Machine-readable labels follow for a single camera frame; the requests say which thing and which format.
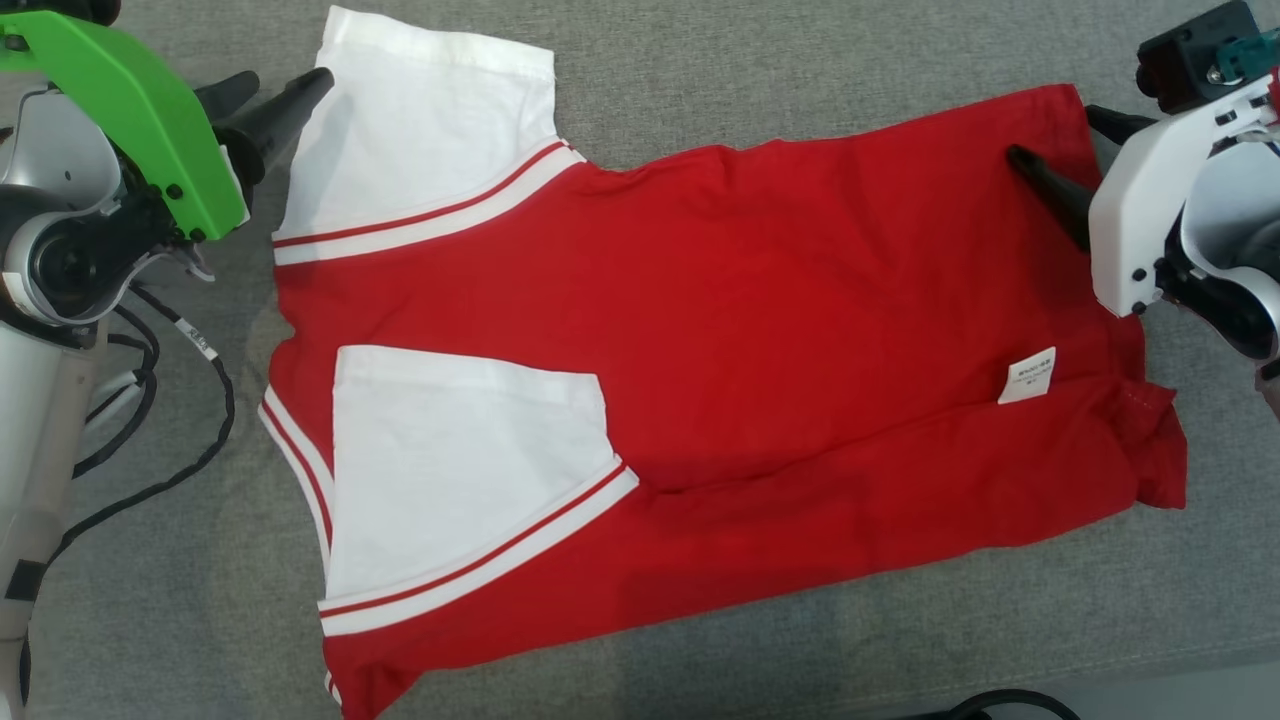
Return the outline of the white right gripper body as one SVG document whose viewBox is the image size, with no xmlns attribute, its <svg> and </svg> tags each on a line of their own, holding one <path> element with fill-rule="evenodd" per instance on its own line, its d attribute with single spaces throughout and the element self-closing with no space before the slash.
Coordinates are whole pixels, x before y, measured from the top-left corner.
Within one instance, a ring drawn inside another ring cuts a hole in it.
<svg viewBox="0 0 1280 720">
<path fill-rule="evenodd" d="M 1201 108 L 1167 117 L 1123 143 L 1088 213 L 1094 296 L 1115 316 L 1152 304 L 1155 281 L 1133 273 L 1152 268 L 1190 197 L 1213 146 L 1276 119 L 1274 77 L 1266 74 Z"/>
</svg>

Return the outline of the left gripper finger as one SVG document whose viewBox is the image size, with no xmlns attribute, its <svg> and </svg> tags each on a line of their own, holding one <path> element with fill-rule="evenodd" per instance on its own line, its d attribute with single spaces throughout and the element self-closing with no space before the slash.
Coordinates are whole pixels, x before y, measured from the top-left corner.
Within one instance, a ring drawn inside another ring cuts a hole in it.
<svg viewBox="0 0 1280 720">
<path fill-rule="evenodd" d="M 234 117 L 260 91 L 260 78 L 253 70 L 242 70 L 223 81 L 195 90 L 210 123 Z"/>
<path fill-rule="evenodd" d="M 262 182 L 284 150 L 301 135 L 315 108 L 334 87 L 325 67 L 314 68 L 255 108 L 246 105 L 229 120 L 212 123 L 216 141 L 244 188 Z"/>
</svg>

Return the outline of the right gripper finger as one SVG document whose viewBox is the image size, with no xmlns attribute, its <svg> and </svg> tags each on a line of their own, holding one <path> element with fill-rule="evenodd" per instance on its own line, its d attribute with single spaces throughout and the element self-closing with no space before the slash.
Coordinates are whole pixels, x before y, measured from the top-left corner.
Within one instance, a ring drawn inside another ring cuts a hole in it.
<svg viewBox="0 0 1280 720">
<path fill-rule="evenodd" d="M 1116 146 L 1123 146 L 1130 137 L 1155 126 L 1155 118 L 1116 111 L 1100 105 L 1087 105 L 1085 117 L 1089 128 Z"/>
<path fill-rule="evenodd" d="M 1020 145 L 1010 146 L 1005 156 L 1070 241 L 1082 252 L 1091 252 L 1089 211 L 1096 191 L 1057 173 L 1039 154 Z"/>
</svg>

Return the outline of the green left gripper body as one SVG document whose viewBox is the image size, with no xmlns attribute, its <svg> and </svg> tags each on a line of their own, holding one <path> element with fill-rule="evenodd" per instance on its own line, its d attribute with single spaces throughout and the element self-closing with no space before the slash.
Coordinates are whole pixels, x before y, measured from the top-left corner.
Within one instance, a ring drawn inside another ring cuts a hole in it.
<svg viewBox="0 0 1280 720">
<path fill-rule="evenodd" d="M 137 38 L 55 10 L 3 14 L 3 70 L 38 72 L 67 95 L 161 191 L 177 225 L 223 240 L 247 208 L 195 91 Z"/>
</svg>

